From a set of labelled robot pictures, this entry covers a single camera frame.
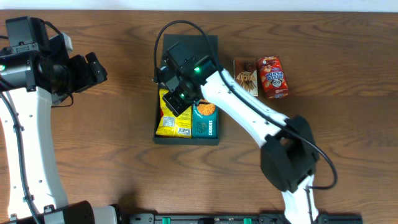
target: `black box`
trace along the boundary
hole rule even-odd
[[[218,54],[218,37],[216,35],[208,35],[210,44],[212,45],[215,53]],[[163,52],[173,46],[175,43],[183,43],[196,57],[202,58],[206,55],[211,55],[210,49],[201,35],[181,35],[181,34],[165,34],[163,43]],[[155,130],[154,130],[154,143],[155,144],[179,144],[179,145],[199,145],[199,146],[217,146],[220,142],[220,119],[219,112],[217,112],[217,138],[215,139],[187,139],[187,138],[168,138],[156,135],[156,129],[160,122],[160,98],[159,87],[156,94],[156,115],[155,115]]]

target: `white background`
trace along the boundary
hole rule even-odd
[[[398,0],[0,0],[0,9],[398,12]]]

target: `yellow package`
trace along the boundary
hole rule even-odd
[[[180,116],[175,117],[163,100],[163,96],[168,92],[168,90],[159,90],[160,109],[163,116],[160,119],[156,134],[167,137],[192,138],[192,106],[180,114]]]

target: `wooden table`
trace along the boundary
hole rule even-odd
[[[225,113],[219,146],[152,142],[154,41],[167,22],[187,19],[218,35],[221,63],[230,71],[234,57],[280,56],[291,94],[266,101],[260,88],[259,99],[306,118],[336,164],[337,187],[315,192],[320,210],[398,223],[398,14],[1,11],[0,34],[6,35],[6,19],[24,15],[52,22],[72,38],[73,55],[94,51],[108,71],[108,81],[75,94],[71,108],[52,111],[58,171],[71,203],[120,203],[127,212],[159,213],[284,209],[259,168],[255,142]],[[179,25],[167,33],[197,32]],[[9,174],[0,141],[4,221]],[[321,160],[315,183],[330,181]]]

